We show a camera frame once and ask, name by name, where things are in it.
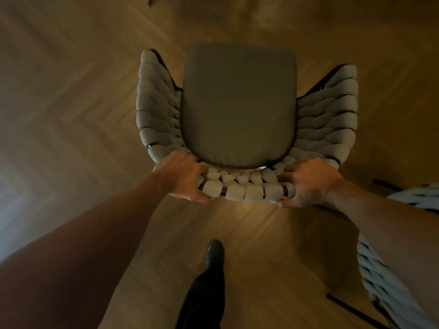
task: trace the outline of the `pant leg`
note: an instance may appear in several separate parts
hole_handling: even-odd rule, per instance
[[[222,267],[206,269],[189,288],[176,329],[218,329],[226,304]]]

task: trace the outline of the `person's left hand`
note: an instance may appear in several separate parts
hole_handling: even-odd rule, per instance
[[[173,151],[157,163],[152,173],[161,178],[163,187],[172,196],[207,203],[211,197],[197,188],[197,180],[208,169],[197,163],[193,155]]]

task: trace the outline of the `leg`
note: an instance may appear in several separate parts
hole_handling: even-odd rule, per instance
[[[214,241],[206,254],[206,270],[189,288],[176,329],[220,327],[226,304],[223,259],[222,244]]]

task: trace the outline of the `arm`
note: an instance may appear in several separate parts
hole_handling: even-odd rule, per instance
[[[366,192],[317,158],[286,166],[280,180],[292,181],[296,195],[280,205],[303,207],[328,202],[343,212],[372,248],[410,289],[439,325],[439,217]]]
[[[202,170],[173,152],[138,186],[35,240],[0,264],[1,328],[97,328],[152,213],[174,196],[207,202]]]

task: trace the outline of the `black shoe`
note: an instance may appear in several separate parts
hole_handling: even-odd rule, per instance
[[[212,265],[224,266],[224,247],[219,240],[213,240],[206,251],[206,268]]]

